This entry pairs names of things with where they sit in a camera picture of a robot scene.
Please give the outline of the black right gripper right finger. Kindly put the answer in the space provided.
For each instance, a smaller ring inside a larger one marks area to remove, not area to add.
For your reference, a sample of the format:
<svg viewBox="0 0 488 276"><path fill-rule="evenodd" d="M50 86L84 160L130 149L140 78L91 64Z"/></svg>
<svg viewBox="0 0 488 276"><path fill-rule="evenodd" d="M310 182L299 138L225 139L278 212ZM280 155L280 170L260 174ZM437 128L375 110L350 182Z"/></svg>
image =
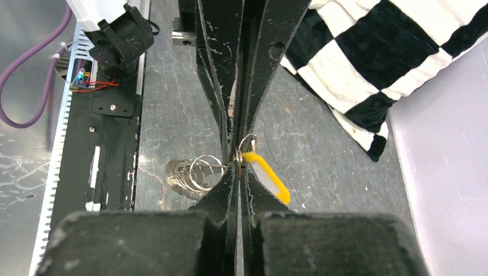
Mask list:
<svg viewBox="0 0 488 276"><path fill-rule="evenodd" d="M240 172L245 275L428 275L411 230L387 213L295 213Z"/></svg>

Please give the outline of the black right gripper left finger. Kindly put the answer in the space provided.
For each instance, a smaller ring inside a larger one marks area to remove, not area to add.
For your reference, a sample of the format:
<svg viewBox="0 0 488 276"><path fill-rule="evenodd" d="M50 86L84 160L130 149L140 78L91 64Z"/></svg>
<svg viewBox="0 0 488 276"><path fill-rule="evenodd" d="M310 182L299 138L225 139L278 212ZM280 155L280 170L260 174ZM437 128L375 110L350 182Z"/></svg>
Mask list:
<svg viewBox="0 0 488 276"><path fill-rule="evenodd" d="M66 216L36 275L234 275L237 172L187 210Z"/></svg>

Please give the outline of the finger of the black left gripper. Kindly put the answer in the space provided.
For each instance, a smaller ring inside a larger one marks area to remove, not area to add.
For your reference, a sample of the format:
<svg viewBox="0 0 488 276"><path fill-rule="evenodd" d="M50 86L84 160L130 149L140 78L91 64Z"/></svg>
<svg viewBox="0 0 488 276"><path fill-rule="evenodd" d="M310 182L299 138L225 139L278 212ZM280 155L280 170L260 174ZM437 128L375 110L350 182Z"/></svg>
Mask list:
<svg viewBox="0 0 488 276"><path fill-rule="evenodd" d="M270 82L302 21L309 1L245 1L235 94L232 148L254 122Z"/></svg>
<svg viewBox="0 0 488 276"><path fill-rule="evenodd" d="M196 1L198 75L220 135L222 160L234 154L234 112L238 88L243 1Z"/></svg>

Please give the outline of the silver keyring bundle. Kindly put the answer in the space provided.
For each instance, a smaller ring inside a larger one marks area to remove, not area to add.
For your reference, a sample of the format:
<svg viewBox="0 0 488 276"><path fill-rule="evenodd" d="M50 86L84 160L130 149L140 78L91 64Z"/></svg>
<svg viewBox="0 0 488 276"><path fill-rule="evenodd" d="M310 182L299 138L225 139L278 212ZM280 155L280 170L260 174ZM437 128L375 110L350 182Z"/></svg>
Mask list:
<svg viewBox="0 0 488 276"><path fill-rule="evenodd" d="M227 166L213 155L172 159L165 167L167 184L176 193L200 200L221 180Z"/></svg>

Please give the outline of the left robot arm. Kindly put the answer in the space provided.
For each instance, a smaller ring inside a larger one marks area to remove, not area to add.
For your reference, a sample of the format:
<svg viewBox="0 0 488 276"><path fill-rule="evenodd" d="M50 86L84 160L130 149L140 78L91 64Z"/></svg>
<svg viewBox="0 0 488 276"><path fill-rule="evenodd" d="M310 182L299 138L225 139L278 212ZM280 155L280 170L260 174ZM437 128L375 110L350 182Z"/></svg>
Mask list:
<svg viewBox="0 0 488 276"><path fill-rule="evenodd" d="M269 84L309 1L179 1L183 45L195 48L197 73L220 133L225 163L249 134ZM136 74L153 44L148 19L127 1L69 1L93 44L90 56L109 79Z"/></svg>

